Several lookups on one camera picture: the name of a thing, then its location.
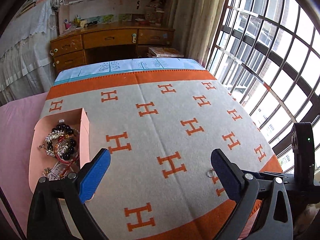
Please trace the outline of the blue white patterned sheet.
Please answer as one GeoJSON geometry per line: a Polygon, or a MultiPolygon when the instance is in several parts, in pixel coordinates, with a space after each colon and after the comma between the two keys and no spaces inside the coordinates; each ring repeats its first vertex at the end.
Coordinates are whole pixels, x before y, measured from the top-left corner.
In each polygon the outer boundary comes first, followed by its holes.
{"type": "Polygon", "coordinates": [[[112,74],[140,72],[148,70],[203,70],[204,68],[193,59],[181,58],[141,58],[107,61],[75,67],[60,72],[54,85],[80,81],[92,77],[112,74]]]}

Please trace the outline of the beige curtain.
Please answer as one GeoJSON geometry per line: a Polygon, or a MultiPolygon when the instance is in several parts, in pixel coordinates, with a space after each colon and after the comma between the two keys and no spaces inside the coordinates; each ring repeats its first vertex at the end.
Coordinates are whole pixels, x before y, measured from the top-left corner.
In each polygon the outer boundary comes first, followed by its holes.
{"type": "Polygon", "coordinates": [[[184,57],[206,66],[225,0],[172,0],[168,26],[172,46],[184,57]]]}

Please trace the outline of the orange H pattern blanket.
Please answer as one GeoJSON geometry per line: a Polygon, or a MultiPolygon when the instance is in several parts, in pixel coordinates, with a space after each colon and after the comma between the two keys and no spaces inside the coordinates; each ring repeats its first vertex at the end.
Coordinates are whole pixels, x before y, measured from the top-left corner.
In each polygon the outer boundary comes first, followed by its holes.
{"type": "Polygon", "coordinates": [[[151,70],[51,88],[42,116],[82,108],[89,153],[111,165],[87,207],[109,239],[212,239],[235,204],[210,156],[248,171],[281,171],[243,107],[205,70],[151,70]]]}

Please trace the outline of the pink jewelry box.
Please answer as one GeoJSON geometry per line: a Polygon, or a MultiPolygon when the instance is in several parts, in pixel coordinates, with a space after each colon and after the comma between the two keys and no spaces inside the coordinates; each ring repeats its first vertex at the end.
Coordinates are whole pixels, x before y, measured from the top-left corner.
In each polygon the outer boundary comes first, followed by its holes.
{"type": "Polygon", "coordinates": [[[89,119],[83,108],[41,118],[34,128],[29,160],[29,187],[47,176],[62,179],[90,161],[89,119]]]}

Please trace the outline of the window with metal bars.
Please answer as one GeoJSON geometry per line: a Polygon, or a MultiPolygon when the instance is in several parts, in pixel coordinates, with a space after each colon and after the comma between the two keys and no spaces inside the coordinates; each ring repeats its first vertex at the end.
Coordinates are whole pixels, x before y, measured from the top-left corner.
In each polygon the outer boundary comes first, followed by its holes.
{"type": "Polygon", "coordinates": [[[319,148],[319,31],[300,0],[226,0],[209,70],[251,116],[283,171],[290,133],[310,122],[319,148]]]}

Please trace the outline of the wooden desk with drawers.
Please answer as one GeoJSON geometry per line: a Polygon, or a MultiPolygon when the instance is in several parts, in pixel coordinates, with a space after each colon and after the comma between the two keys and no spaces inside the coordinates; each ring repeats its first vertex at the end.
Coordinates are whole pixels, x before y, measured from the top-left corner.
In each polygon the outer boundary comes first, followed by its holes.
{"type": "Polygon", "coordinates": [[[150,47],[171,47],[175,30],[154,24],[107,23],[65,31],[50,42],[55,73],[105,61],[146,58],[150,47]]]}

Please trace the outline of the stack of books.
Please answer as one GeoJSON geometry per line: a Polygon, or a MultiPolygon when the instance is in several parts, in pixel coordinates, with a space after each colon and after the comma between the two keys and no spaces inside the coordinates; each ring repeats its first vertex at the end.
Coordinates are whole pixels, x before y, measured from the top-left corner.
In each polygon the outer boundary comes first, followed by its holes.
{"type": "Polygon", "coordinates": [[[184,55],[175,48],[149,47],[148,57],[173,57],[184,58],[184,55]]]}

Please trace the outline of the white lace covered piano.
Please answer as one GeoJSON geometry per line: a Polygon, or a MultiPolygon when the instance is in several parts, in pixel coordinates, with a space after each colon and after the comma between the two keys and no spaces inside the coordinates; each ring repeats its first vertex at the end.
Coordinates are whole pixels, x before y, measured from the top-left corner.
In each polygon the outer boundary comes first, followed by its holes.
{"type": "Polygon", "coordinates": [[[51,0],[16,13],[1,36],[1,105],[50,89],[55,80],[50,41],[56,37],[51,0]]]}

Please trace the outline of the wooden bookshelf with books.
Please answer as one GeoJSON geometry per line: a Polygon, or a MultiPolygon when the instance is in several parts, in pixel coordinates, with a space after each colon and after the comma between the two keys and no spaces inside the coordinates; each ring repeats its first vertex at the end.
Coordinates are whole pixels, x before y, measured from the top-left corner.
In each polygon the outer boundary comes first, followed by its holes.
{"type": "Polygon", "coordinates": [[[166,26],[172,0],[58,0],[59,34],[65,34],[84,24],[99,24],[148,20],[166,26]]]}

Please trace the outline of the pink bed sheet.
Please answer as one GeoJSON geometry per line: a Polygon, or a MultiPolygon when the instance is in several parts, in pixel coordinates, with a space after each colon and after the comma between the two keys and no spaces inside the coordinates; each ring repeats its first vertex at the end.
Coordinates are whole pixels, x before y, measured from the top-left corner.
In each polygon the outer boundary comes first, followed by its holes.
{"type": "Polygon", "coordinates": [[[29,188],[29,158],[34,127],[47,93],[1,106],[1,189],[26,233],[33,194],[29,188]]]}

